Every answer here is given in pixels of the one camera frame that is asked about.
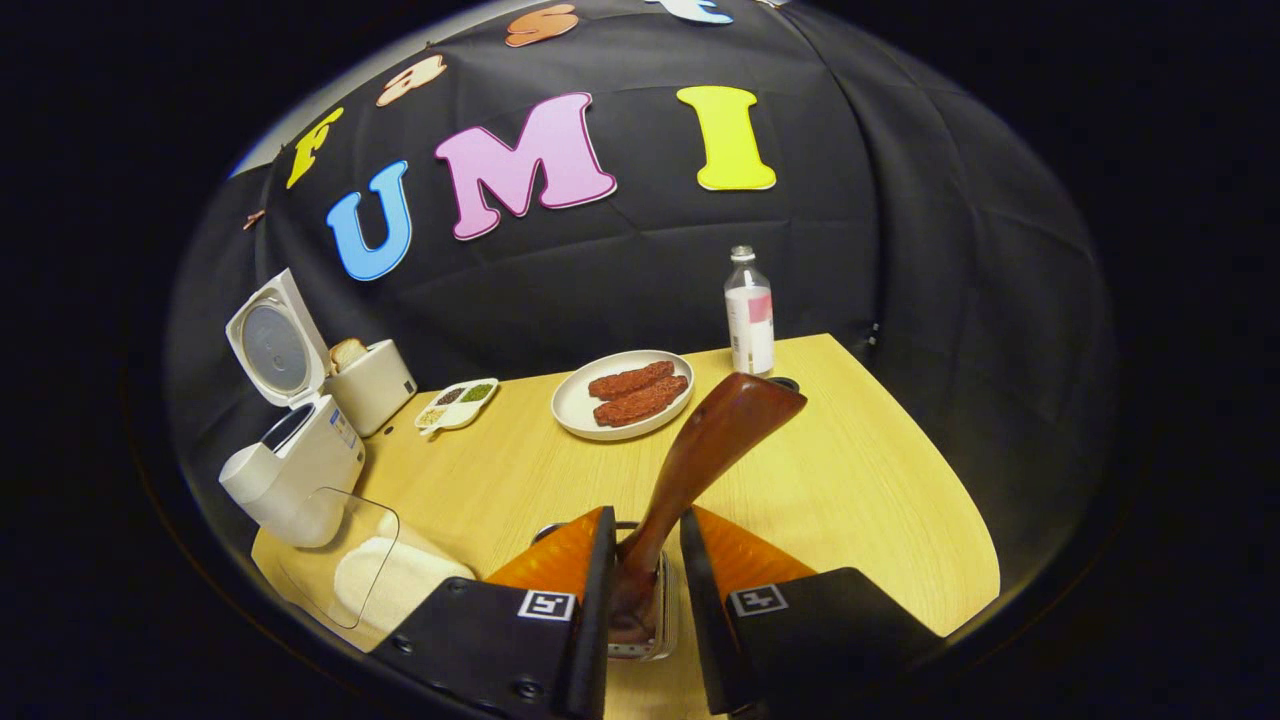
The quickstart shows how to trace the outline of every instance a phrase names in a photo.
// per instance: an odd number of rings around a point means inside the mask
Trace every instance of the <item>foam letter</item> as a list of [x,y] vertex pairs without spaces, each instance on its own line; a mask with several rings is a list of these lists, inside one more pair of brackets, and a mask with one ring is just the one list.
[[534,10],[527,15],[521,15],[516,22],[507,26],[507,45],[524,47],[525,45],[564,35],[577,26],[577,15],[572,5],[552,5],[541,10]]
[[390,105],[403,97],[410,90],[422,87],[424,85],[440,77],[444,68],[448,68],[448,65],[444,64],[443,55],[431,55],[421,63],[410,65],[404,69],[404,72],[393,77],[387,82],[387,85],[383,86],[385,92],[378,96],[378,101],[374,102],[374,105],[378,105],[379,108]]
[[603,172],[586,132],[586,106],[591,96],[570,92],[539,102],[525,120],[512,150],[481,127],[465,129],[435,149],[449,163],[458,197],[458,223],[453,237],[475,240],[498,227],[502,218],[485,205],[480,186],[488,187],[517,218],[525,217],[534,195],[534,177],[541,164],[547,176],[543,206],[571,208],[599,200],[618,187]]
[[645,3],[662,3],[662,6],[676,15],[677,18],[686,19],[695,23],[712,23],[712,24],[728,24],[733,22],[733,18],[728,15],[722,15],[719,13],[708,13],[703,8],[714,8],[716,3],[710,0],[644,0]]
[[369,181],[369,190],[378,193],[383,201],[383,217],[387,218],[387,241],[372,250],[360,232],[360,193],[352,192],[329,210],[325,223],[333,228],[338,240],[338,256],[347,274],[357,281],[378,279],[399,264],[408,252],[408,241],[413,236],[413,223],[408,218],[404,204],[404,184],[401,177],[408,169],[408,163],[398,160],[387,165]]
[[755,95],[736,87],[703,85],[676,92],[698,111],[707,147],[707,165],[698,170],[698,184],[707,190],[768,190],[778,182],[773,169],[760,161],[751,131],[749,108]]
[[298,143],[294,146],[297,155],[293,156],[293,173],[289,176],[289,182],[284,183],[285,188],[293,187],[293,183],[298,182],[298,178],[311,169],[311,165],[316,161],[311,154],[324,145],[325,138],[329,137],[329,126],[340,117],[342,108],[338,108],[298,140]]

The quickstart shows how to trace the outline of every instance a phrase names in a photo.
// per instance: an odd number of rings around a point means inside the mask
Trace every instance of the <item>white plate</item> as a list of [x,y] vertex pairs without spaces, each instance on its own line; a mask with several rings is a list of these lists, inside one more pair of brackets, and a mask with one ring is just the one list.
[[[671,360],[676,364],[677,375],[684,375],[689,378],[689,387],[685,392],[680,393],[676,400],[667,406],[666,410],[658,413],[653,418],[646,418],[639,423],[625,425],[621,428],[607,428],[595,424],[595,415],[593,414],[596,407],[604,405],[604,401],[598,397],[591,397],[588,392],[586,386],[604,375],[614,375],[617,373],[625,373],[627,370],[639,370],[650,363],[657,363],[659,360]],[[680,411],[689,405],[689,398],[694,395],[694,369],[685,361],[684,357],[678,355],[672,355],[671,352],[663,352],[662,350],[632,350],[630,352],[620,352],[617,355],[609,355],[608,357],[600,357],[599,360],[588,363],[579,368],[576,373],[564,378],[564,382],[556,388],[556,393],[552,395],[552,415],[556,421],[564,427],[566,430],[588,439],[628,439],[637,436],[643,436],[648,432],[657,430],[658,428],[669,423]]]

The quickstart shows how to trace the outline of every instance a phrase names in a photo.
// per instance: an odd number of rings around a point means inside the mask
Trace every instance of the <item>yellow letter i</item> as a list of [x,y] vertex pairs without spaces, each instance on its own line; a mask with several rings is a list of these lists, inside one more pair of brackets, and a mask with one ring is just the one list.
[[749,108],[755,95],[736,87],[703,85],[676,92],[692,105],[703,128],[707,165],[698,170],[698,184],[707,190],[768,190],[777,183],[773,169],[760,161],[751,131]]

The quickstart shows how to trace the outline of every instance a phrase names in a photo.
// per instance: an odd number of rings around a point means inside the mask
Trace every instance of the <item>open lid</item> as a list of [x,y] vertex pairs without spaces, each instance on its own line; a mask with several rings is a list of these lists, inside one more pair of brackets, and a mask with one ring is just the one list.
[[288,269],[259,288],[232,316],[227,340],[271,405],[292,407],[315,395],[333,370],[324,338]]

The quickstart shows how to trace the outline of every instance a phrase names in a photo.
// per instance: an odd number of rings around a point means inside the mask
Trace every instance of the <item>wooden spatula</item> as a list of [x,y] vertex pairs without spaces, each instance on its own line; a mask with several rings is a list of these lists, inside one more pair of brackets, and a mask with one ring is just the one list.
[[611,624],[620,637],[626,630],[652,628],[646,618],[650,618],[658,557],[680,516],[724,470],[785,425],[805,402],[808,398],[799,392],[733,373],[689,415],[667,451],[640,527],[618,543],[618,583]]

